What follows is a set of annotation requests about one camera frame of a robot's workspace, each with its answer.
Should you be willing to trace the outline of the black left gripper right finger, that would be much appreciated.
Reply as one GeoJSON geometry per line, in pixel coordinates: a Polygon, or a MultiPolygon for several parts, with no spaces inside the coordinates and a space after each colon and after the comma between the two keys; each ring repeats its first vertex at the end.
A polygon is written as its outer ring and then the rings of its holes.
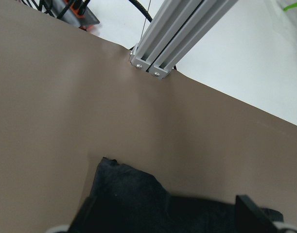
{"type": "Polygon", "coordinates": [[[275,221],[282,222],[282,213],[259,207],[248,195],[236,196],[235,226],[238,233],[277,233],[275,221]]]}

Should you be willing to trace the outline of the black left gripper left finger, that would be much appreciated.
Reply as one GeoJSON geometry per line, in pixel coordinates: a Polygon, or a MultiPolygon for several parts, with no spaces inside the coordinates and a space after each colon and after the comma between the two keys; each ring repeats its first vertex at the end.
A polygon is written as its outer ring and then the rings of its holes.
{"type": "Polygon", "coordinates": [[[93,217],[95,217],[96,196],[85,199],[70,225],[71,233],[91,233],[94,230],[93,217]]]}

